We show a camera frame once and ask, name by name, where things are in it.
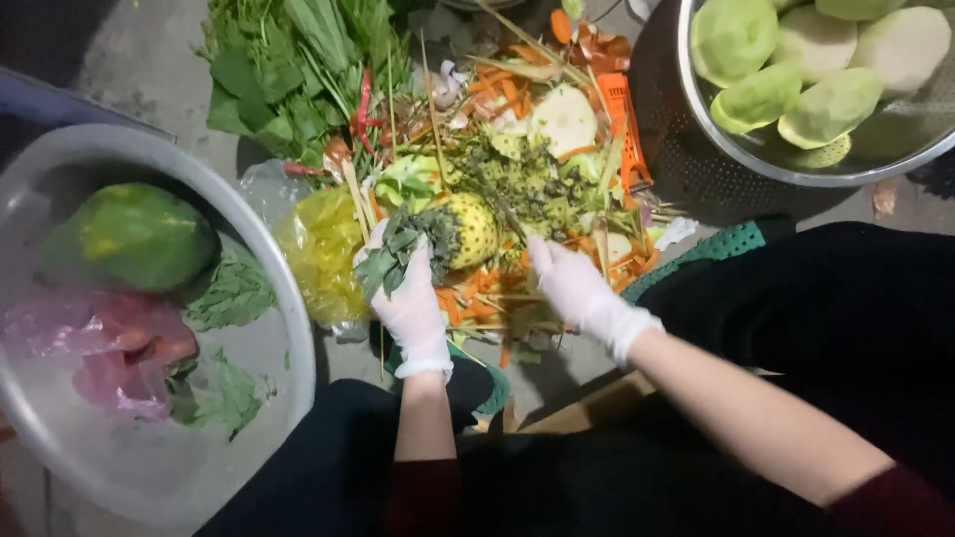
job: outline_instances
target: gloved hand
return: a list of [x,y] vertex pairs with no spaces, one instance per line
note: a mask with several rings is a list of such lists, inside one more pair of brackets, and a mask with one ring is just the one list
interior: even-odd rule
[[626,353],[637,335],[647,327],[663,328],[649,311],[617,296],[585,254],[537,235],[527,238],[527,250],[554,312],[607,346],[618,366],[626,367]]
[[[355,254],[352,266],[368,257],[369,248],[382,245],[381,236],[387,224],[388,219],[385,219],[374,227],[368,243]],[[394,375],[407,378],[422,371],[441,371],[447,383],[454,364],[445,340],[444,318],[437,306],[435,288],[431,285],[430,259],[428,241],[421,237],[408,263],[405,281],[394,290],[391,300],[385,296],[384,290],[379,289],[371,298],[370,306],[394,342],[401,347],[404,363]]]

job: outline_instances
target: metal colander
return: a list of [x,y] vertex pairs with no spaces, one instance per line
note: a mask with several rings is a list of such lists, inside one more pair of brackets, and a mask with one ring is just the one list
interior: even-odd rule
[[[764,178],[859,186],[904,174],[955,145],[955,54],[916,95],[881,105],[850,133],[850,143],[803,151],[783,140],[775,124],[744,136],[725,134],[709,113],[719,89],[696,76],[690,63],[690,20],[704,1],[664,0],[634,46],[629,81],[640,140],[651,175],[664,188],[755,203],[750,212],[793,212],[784,205],[806,195]],[[955,12],[944,13],[955,23]]]

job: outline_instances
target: metal bowl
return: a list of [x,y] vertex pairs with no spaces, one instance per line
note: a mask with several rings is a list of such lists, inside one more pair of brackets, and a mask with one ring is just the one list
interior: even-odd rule
[[199,340],[201,347],[224,347],[251,375],[268,375],[275,397],[227,443],[224,430],[212,424],[195,430],[170,419],[110,420],[73,389],[67,368],[71,362],[78,367],[78,358],[53,364],[8,355],[0,345],[0,405],[33,454],[91,501],[147,524],[196,529],[258,471],[314,400],[305,305],[282,251],[251,207],[226,180],[166,140],[114,125],[53,131],[0,176],[0,311],[49,292],[40,249],[51,230],[100,188],[130,182],[186,200],[225,241],[244,244],[262,264],[277,308],[243,327],[201,333]]
[[[775,124],[743,136],[726,134],[710,118],[719,88],[698,77],[690,61],[690,21],[704,1],[664,0],[634,47],[630,85],[654,180],[686,182],[706,174],[714,182],[767,177],[800,186],[860,186],[908,172],[955,145],[952,53],[916,95],[883,103],[850,133],[844,157],[831,147],[796,149]],[[955,12],[944,12],[955,23]]]

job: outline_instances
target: green papaya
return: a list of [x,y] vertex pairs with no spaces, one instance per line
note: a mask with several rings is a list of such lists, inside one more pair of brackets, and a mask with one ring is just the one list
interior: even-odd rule
[[167,292],[193,280],[219,245],[198,210],[149,184],[103,188],[76,218],[83,257],[143,292]]

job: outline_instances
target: concrete floor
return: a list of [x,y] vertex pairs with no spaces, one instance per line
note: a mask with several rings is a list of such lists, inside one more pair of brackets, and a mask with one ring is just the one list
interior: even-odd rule
[[[612,0],[590,0],[590,17],[604,12]],[[547,13],[546,6],[532,8]],[[82,95],[120,112],[151,123],[178,136],[178,144],[186,151],[208,162],[223,177],[233,180],[250,164],[264,156],[251,144],[227,134],[205,128],[205,113],[211,80],[207,65],[190,51],[191,44],[202,40],[200,22],[205,18],[204,2],[199,0],[119,0],[111,8],[101,10],[101,22],[92,39],[80,46],[85,54],[69,50],[67,54],[81,59],[74,75],[60,71],[37,73],[58,85],[72,86]],[[631,41],[639,33],[642,22],[627,2],[618,5],[601,21],[608,32],[627,35]],[[7,44],[30,31],[30,20],[17,28],[5,29]],[[43,51],[11,65],[34,74],[35,61],[43,62]],[[858,191],[841,191],[835,204],[816,214],[811,212],[799,228],[856,220],[873,221],[873,187]],[[816,191],[832,201],[831,193]],[[880,221],[881,225],[906,230],[955,233],[955,204],[925,191],[922,185],[901,181],[896,216]],[[692,247],[696,241],[714,232],[702,226],[696,236],[670,247],[661,262]],[[361,378],[386,389],[392,381],[379,381],[378,364],[367,344],[338,345],[325,337],[324,355],[319,356],[319,385],[338,378]],[[531,419],[540,418],[566,403],[576,400],[593,382],[612,377],[610,361],[591,342],[574,336],[565,337],[564,351],[545,355],[541,364],[517,364],[505,370],[513,387],[518,412]],[[495,348],[468,345],[467,349],[490,362],[497,359]],[[79,537],[145,537],[189,535],[194,528],[155,528],[142,526],[90,504],[78,497],[54,476],[44,476],[43,468],[15,440],[0,446],[0,474],[4,492],[20,516],[28,535]],[[44,480],[50,480],[45,493]],[[52,516],[45,520],[45,506]]]

